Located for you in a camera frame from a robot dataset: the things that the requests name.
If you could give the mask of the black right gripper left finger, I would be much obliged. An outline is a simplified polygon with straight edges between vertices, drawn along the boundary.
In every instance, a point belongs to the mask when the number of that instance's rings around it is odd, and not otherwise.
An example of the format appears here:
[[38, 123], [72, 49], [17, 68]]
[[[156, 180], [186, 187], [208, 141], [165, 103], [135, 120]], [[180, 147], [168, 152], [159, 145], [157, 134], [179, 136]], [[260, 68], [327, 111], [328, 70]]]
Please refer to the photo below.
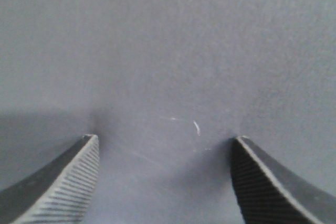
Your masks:
[[98, 173], [99, 138], [84, 135], [50, 163], [1, 191], [1, 223], [81, 223]]

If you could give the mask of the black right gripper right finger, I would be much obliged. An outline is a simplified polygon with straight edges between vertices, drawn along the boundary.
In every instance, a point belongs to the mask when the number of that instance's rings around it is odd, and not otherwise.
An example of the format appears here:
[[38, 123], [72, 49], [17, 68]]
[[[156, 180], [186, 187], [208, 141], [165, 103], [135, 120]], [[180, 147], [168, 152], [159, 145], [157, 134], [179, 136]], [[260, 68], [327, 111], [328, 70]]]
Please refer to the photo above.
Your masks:
[[245, 223], [335, 223], [334, 196], [245, 136], [232, 141], [230, 175]]

